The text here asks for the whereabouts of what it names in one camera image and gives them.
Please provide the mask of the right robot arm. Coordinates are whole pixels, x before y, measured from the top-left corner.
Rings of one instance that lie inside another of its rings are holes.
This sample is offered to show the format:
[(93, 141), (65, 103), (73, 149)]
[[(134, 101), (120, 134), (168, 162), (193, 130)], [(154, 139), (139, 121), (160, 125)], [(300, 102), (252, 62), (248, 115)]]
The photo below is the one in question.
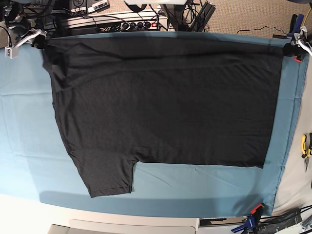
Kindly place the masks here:
[(41, 0), (37, 3), (22, 3), (17, 0), (2, 0), (0, 2), (0, 29), (7, 35), (9, 48), (14, 47), (11, 35), (18, 41), (31, 41), (39, 35), (46, 36), (43, 26), (37, 21), (42, 20), (52, 5), (51, 0)]

